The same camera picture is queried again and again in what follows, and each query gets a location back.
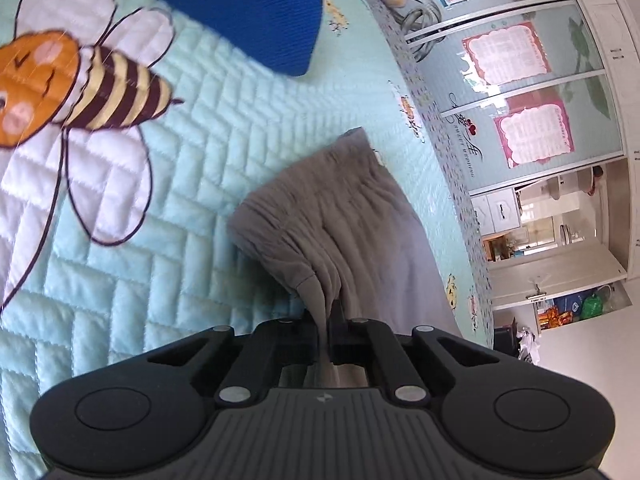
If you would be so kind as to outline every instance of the wrinkled cloth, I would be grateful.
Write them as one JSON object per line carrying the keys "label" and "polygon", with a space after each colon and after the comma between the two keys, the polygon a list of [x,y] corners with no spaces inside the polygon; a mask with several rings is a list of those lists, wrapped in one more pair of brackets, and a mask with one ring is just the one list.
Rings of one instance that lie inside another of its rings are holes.
{"label": "wrinkled cloth", "polygon": [[[228,231],[300,296],[321,345],[338,299],[347,319],[378,319],[400,334],[429,324],[460,336],[422,223],[362,128],[252,192]],[[335,368],[324,352],[316,384],[362,384],[361,372]]]}

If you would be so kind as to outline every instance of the light blue quilt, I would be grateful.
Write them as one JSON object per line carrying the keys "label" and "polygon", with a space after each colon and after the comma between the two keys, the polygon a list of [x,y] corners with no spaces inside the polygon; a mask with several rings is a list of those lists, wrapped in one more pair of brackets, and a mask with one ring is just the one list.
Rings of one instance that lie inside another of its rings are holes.
{"label": "light blue quilt", "polygon": [[[295,79],[157,0],[0,2],[0,478],[44,472],[28,416],[54,384],[213,325],[246,333],[299,315],[225,219],[350,128],[364,127],[421,218],[463,335],[492,344],[460,169],[378,0],[324,0],[310,70]],[[47,32],[70,16],[83,28]],[[7,75],[29,67],[49,70],[42,87]],[[123,105],[118,74],[136,78],[137,101]],[[107,115],[92,111],[100,98]]]}

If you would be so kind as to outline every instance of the pink bordered paper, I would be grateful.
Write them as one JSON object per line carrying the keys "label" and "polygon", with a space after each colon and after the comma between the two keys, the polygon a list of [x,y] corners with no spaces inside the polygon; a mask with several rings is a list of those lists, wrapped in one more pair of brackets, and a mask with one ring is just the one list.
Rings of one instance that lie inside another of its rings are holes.
{"label": "pink bordered paper", "polygon": [[540,38],[531,22],[492,30],[462,40],[478,76],[501,85],[551,72]]}
{"label": "pink bordered paper", "polygon": [[561,100],[494,119],[510,168],[571,153],[574,140]]}

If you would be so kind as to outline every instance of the bee wing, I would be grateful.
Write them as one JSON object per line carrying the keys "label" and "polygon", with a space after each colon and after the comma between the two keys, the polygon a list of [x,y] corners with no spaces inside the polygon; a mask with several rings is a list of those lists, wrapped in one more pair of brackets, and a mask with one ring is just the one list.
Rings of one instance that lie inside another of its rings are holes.
{"label": "bee wing", "polygon": [[170,15],[159,9],[138,9],[116,23],[102,44],[152,66],[169,49],[174,34]]}
{"label": "bee wing", "polygon": [[115,0],[20,0],[15,37],[59,29],[81,44],[95,44],[109,27],[115,8]]}
{"label": "bee wing", "polygon": [[0,148],[0,311],[31,272],[62,179],[62,134],[48,124],[14,150]]}
{"label": "bee wing", "polygon": [[148,149],[137,126],[66,137],[66,179],[78,219],[91,240],[119,245],[142,225],[151,200]]}

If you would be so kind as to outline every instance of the open cabinet door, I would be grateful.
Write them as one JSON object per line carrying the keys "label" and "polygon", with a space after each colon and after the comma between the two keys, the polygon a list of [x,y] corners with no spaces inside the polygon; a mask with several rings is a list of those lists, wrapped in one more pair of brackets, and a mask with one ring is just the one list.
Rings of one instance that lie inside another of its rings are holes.
{"label": "open cabinet door", "polygon": [[494,310],[500,310],[616,282],[626,270],[599,241],[588,240],[496,262],[489,278]]}

